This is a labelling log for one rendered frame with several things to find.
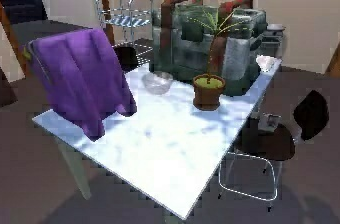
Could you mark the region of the grey side cart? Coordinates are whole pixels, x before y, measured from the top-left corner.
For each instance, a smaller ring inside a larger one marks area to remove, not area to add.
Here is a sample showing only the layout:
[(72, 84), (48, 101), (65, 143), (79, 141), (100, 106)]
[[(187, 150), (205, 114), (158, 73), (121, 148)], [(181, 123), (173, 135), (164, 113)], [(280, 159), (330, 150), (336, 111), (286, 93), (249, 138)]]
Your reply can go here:
[(262, 34), (261, 53), (263, 55), (281, 58), (283, 56), (284, 30), (282, 24), (268, 24)]

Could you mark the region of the dark brown metal-legged chair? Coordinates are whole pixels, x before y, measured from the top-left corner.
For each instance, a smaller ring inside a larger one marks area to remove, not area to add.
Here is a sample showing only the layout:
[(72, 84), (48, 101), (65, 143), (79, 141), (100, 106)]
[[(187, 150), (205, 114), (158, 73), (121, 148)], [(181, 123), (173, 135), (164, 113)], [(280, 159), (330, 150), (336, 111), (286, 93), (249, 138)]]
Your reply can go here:
[(136, 50), (131, 46), (117, 46), (114, 51), (124, 72), (129, 72), (138, 67)]
[[(217, 198), (221, 199), (225, 192), (232, 192), (244, 197), (268, 202), (267, 211), (270, 212), (273, 202), (278, 197), (278, 186), (282, 174), (283, 163), (292, 159), (296, 153), (296, 146), (316, 137), (329, 122), (329, 106), (325, 97), (316, 90), (311, 90), (293, 110), (293, 121), (282, 122), (274, 132), (258, 129), (257, 118), (248, 118), (236, 140), (232, 143), (228, 155), (233, 157), (226, 170), (225, 180), (222, 180), (222, 165), (218, 168), (218, 184), (221, 187)], [(226, 181), (237, 158), (248, 158), (265, 163), (262, 172), (270, 172), (273, 191), (271, 197), (262, 198), (258, 193), (249, 194), (235, 188), (229, 188)]]

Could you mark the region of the brown wooden door frame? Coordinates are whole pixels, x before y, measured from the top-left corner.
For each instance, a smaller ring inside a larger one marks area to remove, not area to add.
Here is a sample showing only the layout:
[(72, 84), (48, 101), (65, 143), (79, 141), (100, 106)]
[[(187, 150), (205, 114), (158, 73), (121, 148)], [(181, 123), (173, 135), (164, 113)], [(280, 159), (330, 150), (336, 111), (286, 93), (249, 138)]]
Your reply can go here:
[(2, 6), (1, 1), (0, 1), (0, 23), (4, 29), (7, 39), (9, 40), (12, 50), (15, 53), (15, 56), (20, 65), (20, 68), (22, 69), (26, 77), (30, 76), (31, 73), (27, 65), (26, 58), (22, 54), (22, 47), (19, 45), (16, 39), (15, 32), (13, 31), (11, 27), (10, 21), (6, 15), (6, 11), (4, 7)]

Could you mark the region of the white marble dining table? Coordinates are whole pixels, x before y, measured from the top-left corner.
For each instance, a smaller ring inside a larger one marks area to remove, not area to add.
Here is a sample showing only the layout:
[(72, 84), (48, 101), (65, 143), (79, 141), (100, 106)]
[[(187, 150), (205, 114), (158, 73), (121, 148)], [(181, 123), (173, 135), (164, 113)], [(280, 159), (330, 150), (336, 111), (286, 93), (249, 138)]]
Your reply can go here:
[(131, 117), (103, 120), (105, 135), (93, 142), (53, 110), (33, 118), (62, 150), (76, 150), (172, 213), (166, 224), (181, 224), (193, 210), (230, 145), (257, 107), (279, 69), (277, 59), (242, 96), (220, 97), (215, 111), (193, 105), (192, 86), (175, 81), (167, 93), (147, 91), (147, 64), (126, 74), (137, 103)]

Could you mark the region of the purple cloth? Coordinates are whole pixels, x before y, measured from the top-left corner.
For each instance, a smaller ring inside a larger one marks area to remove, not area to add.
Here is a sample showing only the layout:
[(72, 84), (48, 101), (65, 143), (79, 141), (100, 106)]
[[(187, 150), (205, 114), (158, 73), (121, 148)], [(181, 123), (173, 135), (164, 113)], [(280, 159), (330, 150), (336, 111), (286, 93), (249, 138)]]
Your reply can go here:
[(51, 108), (90, 140), (105, 135), (103, 120), (137, 112), (118, 57), (103, 30), (85, 28), (37, 38), (24, 54)]

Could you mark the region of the potted plant in brown pot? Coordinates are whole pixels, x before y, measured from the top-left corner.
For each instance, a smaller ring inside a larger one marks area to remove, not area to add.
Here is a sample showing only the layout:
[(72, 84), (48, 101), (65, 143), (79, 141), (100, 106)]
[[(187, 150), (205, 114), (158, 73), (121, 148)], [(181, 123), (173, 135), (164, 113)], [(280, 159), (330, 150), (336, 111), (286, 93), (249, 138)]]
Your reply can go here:
[(203, 111), (220, 106), (219, 97), (243, 95), (252, 84), (248, 74), (250, 48), (254, 43), (251, 18), (234, 19), (236, 9), (221, 12), (200, 6), (188, 14), (187, 20), (208, 29), (212, 37), (204, 74), (192, 79), (193, 105)]

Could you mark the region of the small grey cup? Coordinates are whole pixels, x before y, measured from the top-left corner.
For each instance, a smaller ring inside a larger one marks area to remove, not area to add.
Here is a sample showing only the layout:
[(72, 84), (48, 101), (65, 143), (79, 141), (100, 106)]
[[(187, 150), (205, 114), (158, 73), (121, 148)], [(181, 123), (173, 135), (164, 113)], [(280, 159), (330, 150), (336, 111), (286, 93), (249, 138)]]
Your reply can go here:
[(274, 132), (281, 120), (280, 115), (263, 114), (259, 118), (258, 129), (266, 132)]

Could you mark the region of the clear glass bowl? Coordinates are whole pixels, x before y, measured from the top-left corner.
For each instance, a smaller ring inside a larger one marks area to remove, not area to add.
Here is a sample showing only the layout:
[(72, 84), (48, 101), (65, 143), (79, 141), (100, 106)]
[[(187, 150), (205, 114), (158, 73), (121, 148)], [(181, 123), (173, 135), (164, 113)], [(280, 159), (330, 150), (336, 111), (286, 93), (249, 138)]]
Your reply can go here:
[(169, 91), (173, 76), (163, 71), (149, 72), (142, 77), (142, 82), (149, 93), (163, 95)]

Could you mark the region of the grey-green stone block unit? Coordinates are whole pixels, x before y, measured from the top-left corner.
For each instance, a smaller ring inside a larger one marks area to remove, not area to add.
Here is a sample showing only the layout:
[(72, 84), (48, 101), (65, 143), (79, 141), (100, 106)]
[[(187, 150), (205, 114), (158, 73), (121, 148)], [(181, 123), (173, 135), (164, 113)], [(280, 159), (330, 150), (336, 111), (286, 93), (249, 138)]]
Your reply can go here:
[(263, 10), (167, 4), (152, 12), (149, 70), (187, 84), (210, 71), (226, 81), (225, 95), (243, 95), (259, 76), (255, 57), (266, 27)]

